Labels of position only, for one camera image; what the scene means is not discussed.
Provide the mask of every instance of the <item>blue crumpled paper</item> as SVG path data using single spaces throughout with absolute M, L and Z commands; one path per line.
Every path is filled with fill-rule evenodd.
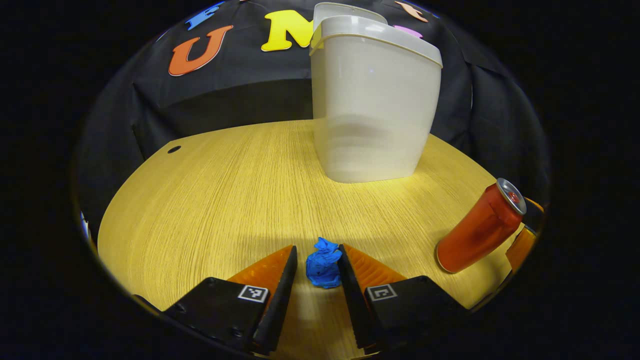
M 340 285 L 340 271 L 336 261 L 340 259 L 342 252 L 338 250 L 338 244 L 318 238 L 318 243 L 314 246 L 317 251 L 307 258 L 307 277 L 313 285 L 325 289 Z

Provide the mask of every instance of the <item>red can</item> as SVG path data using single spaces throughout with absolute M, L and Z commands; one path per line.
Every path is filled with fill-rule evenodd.
M 440 240 L 436 249 L 440 266 L 448 272 L 459 272 L 487 256 L 515 233 L 526 212 L 527 204 L 518 189 L 499 178 Z

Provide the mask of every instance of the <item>white plastic container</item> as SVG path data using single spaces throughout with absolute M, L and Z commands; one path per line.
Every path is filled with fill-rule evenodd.
M 387 25 L 387 20 L 384 16 L 363 8 L 338 3 L 317 3 L 314 7 L 314 31 L 316 31 L 322 20 L 339 15 L 359 16 Z
M 380 21 L 338 15 L 317 23 L 310 56 L 325 174 L 340 183 L 412 175 L 438 104 L 438 48 Z

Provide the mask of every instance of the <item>can lid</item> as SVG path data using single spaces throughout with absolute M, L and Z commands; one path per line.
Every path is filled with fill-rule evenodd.
M 527 213 L 527 203 L 524 200 L 522 194 L 520 194 L 518 189 L 513 186 L 513 184 L 499 177 L 496 181 L 496 185 L 498 186 L 498 189 L 500 189 L 502 197 L 507 200 L 509 205 L 511 205 L 511 207 L 515 211 L 517 211 L 518 214 L 524 215 Z

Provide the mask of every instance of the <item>orange letter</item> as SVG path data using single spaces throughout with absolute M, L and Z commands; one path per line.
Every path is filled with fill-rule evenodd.
M 191 46 L 200 38 L 192 38 L 175 47 L 173 50 L 173 58 L 171 58 L 171 63 L 169 64 L 169 74 L 180 76 L 207 65 L 207 63 L 218 54 L 222 40 L 225 38 L 225 33 L 232 28 L 233 25 L 229 25 L 208 33 L 209 44 L 207 45 L 207 50 L 197 59 L 187 60 L 187 57 L 189 56 Z
M 424 22 L 429 22 L 427 19 L 421 17 L 420 15 L 422 15 L 421 12 L 419 12 L 418 10 L 414 9 L 411 7 L 411 5 L 409 4 L 403 4 L 400 3 L 398 1 L 396 1 L 396 4 L 402 6 L 402 8 L 409 13 L 409 15 L 415 17 L 416 19 L 420 20 L 420 21 L 424 21 Z

